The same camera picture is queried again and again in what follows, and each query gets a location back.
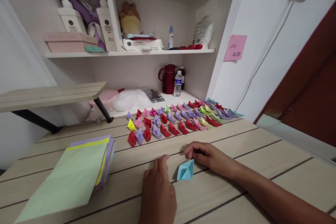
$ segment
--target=electrical cord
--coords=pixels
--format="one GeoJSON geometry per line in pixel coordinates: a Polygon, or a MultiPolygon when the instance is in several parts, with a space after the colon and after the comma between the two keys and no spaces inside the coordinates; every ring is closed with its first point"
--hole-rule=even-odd
{"type": "Polygon", "coordinates": [[[257,67],[256,67],[256,69],[254,70],[251,79],[249,80],[249,82],[248,82],[246,88],[244,89],[244,90],[245,90],[245,91],[244,91],[244,95],[243,95],[242,99],[240,100],[240,102],[239,102],[239,104],[238,104],[238,106],[237,106],[237,108],[236,108],[236,111],[238,110],[239,106],[241,105],[241,103],[242,103],[243,100],[245,99],[246,94],[247,94],[247,92],[248,92],[248,90],[249,90],[249,88],[250,88],[250,86],[251,86],[252,80],[254,79],[255,75],[257,74],[257,72],[258,72],[260,66],[261,66],[262,63],[264,62],[266,56],[268,55],[269,51],[271,50],[273,44],[275,43],[275,41],[276,41],[278,35],[280,34],[282,28],[284,27],[284,25],[285,25],[285,23],[286,23],[286,21],[287,21],[287,18],[288,18],[289,13],[290,13],[290,11],[291,11],[293,5],[294,5],[294,2],[292,2],[292,4],[290,5],[290,8],[289,8],[289,10],[288,10],[288,12],[287,12],[287,15],[286,15],[286,17],[285,17],[285,19],[284,19],[284,21],[283,21],[283,23],[282,23],[280,29],[278,30],[278,32],[277,32],[275,38],[274,38],[273,41],[271,42],[271,39],[272,39],[272,37],[274,36],[274,34],[275,34],[276,30],[277,30],[277,27],[279,26],[279,23],[280,23],[280,21],[282,20],[284,14],[286,13],[286,10],[287,10],[289,4],[290,4],[290,1],[288,1],[288,3],[286,4],[283,13],[282,13],[282,15],[280,16],[279,21],[277,22],[275,28],[274,28],[273,31],[272,31],[272,35],[270,36],[270,39],[269,39],[268,43],[266,44],[267,46],[264,48],[262,55],[264,54],[265,51],[266,51],[266,53],[265,53],[264,56],[261,57],[261,59],[259,59],[259,61],[258,61],[259,63],[257,64],[257,67]]]}

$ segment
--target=pink box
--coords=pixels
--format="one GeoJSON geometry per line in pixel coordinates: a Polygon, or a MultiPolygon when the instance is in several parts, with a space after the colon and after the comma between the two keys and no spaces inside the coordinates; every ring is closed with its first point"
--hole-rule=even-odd
{"type": "Polygon", "coordinates": [[[98,46],[97,39],[78,32],[47,33],[43,37],[52,53],[82,53],[85,45],[98,46]]]}

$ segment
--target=plush bear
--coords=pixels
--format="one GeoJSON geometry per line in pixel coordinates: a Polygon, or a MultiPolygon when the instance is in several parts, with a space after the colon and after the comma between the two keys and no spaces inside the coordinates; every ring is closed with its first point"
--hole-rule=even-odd
{"type": "Polygon", "coordinates": [[[135,3],[129,4],[127,1],[122,3],[122,11],[119,13],[120,24],[125,35],[140,34],[140,15],[136,10],[135,3]]]}

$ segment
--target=red thermos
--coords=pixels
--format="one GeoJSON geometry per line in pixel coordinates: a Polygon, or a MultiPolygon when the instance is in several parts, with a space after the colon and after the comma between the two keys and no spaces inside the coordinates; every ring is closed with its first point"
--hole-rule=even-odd
{"type": "Polygon", "coordinates": [[[159,80],[162,81],[162,92],[168,95],[172,95],[174,93],[175,87],[175,68],[177,66],[173,64],[165,65],[164,68],[161,68],[159,71],[159,80]],[[160,79],[161,72],[164,70],[163,79],[160,79]]]}

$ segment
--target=water bottle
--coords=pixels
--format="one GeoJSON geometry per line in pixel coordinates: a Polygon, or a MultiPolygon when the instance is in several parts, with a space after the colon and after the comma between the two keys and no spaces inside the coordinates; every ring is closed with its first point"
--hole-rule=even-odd
{"type": "Polygon", "coordinates": [[[173,96],[179,97],[181,95],[181,88],[182,88],[182,74],[181,70],[177,71],[177,75],[175,76],[175,88],[173,96]]]}

